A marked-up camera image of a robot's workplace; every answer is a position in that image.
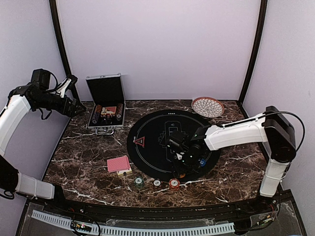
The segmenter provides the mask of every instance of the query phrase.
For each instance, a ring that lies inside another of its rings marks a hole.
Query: open case lid
[[[88,76],[87,84],[95,104],[125,101],[121,74]]]

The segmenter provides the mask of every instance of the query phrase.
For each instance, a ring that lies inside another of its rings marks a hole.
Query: green poker chip
[[[134,180],[134,186],[137,188],[142,188],[144,187],[144,180],[142,177],[136,177]]]

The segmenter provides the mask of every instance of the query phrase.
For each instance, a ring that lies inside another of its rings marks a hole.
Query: white cable tray
[[[62,229],[72,230],[70,227],[70,218],[55,216],[37,210],[33,210],[31,217]],[[84,224],[92,228],[91,232],[77,230],[78,232],[98,235],[98,227],[96,224]],[[100,225],[100,228],[102,236],[212,236],[235,232],[234,223],[184,229],[132,229],[104,225]]]

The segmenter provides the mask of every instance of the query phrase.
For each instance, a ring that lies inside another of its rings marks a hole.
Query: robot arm
[[[48,90],[50,83],[49,71],[35,70],[31,82],[11,91],[9,102],[0,115],[0,188],[5,192],[19,192],[27,196],[53,199],[55,186],[39,181],[20,173],[5,159],[5,150],[15,129],[23,117],[30,111],[45,108],[56,110],[68,117],[85,111],[85,107],[76,99],[70,100],[65,92],[77,81],[69,76],[53,90]]]
[[[168,144],[180,153],[181,158],[194,157],[204,141],[209,150],[253,142],[268,142],[271,158],[262,180],[260,195],[273,197],[285,171],[296,155],[295,133],[290,122],[281,114],[271,115],[278,110],[267,107],[266,112],[241,121],[201,127],[187,144],[184,134],[174,133]]]

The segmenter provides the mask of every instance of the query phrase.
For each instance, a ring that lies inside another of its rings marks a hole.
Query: poker chip
[[[179,180],[176,178],[173,178],[169,181],[169,188],[173,191],[178,191],[179,190]]]
[[[137,177],[134,180],[134,186],[136,186],[137,188],[143,188],[144,187],[144,181],[141,177]]]
[[[160,187],[160,186],[161,186],[161,181],[159,181],[158,179],[156,179],[156,180],[153,181],[153,185],[154,185],[155,187]]]
[[[206,165],[206,163],[207,163],[207,162],[206,162],[205,159],[202,158],[202,159],[200,160],[200,166],[201,166],[201,167],[204,167],[204,166]]]

